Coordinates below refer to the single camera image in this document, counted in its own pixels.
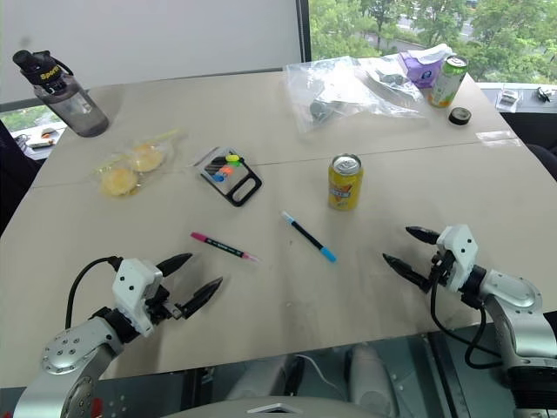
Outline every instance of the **purple package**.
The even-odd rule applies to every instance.
[[[428,89],[433,86],[443,60],[451,55],[453,50],[446,44],[440,44],[424,51],[407,51],[399,55],[406,67],[406,76],[419,89]]]

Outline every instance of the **white cable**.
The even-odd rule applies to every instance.
[[[307,355],[303,355],[303,354],[296,354],[296,357],[300,357],[302,359],[308,360],[313,367],[315,368],[315,371],[317,372],[317,374],[319,375],[319,377],[321,378],[321,380],[326,383],[327,385],[329,385],[331,388],[334,388],[334,390],[336,390],[337,392],[339,392],[340,397],[343,399],[343,401],[346,401],[346,397],[344,392],[342,392],[342,390],[340,390],[340,388],[335,385],[334,383],[328,381],[325,376],[323,375],[323,373],[321,373],[321,369],[319,368],[319,366],[317,365],[317,363],[315,362],[315,360],[311,357],[308,357]]]

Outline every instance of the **water bottle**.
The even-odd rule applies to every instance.
[[[108,128],[108,118],[73,77],[73,72],[49,51],[16,52],[14,63],[33,84],[35,96],[50,107],[77,135],[96,137]]]

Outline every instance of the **blue marker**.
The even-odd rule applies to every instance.
[[[313,236],[309,232],[307,232],[304,228],[302,228],[302,226],[298,222],[296,222],[296,220],[292,216],[290,216],[288,213],[283,211],[282,212],[282,217],[285,219],[286,222],[288,222],[290,225],[294,226],[294,228],[296,228],[299,233],[301,233],[306,238],[308,238],[310,240],[310,242],[312,244],[314,244],[317,247],[317,249],[323,255],[325,255],[325,257],[329,261],[334,263],[337,260],[335,255],[333,253],[331,253],[331,250],[329,250],[326,246],[322,246],[321,243],[319,241],[317,241],[315,238],[313,238]]]

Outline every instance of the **white wall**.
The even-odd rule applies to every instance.
[[[295,0],[3,0],[0,103],[33,98],[14,52],[50,50],[86,88],[300,61]]]

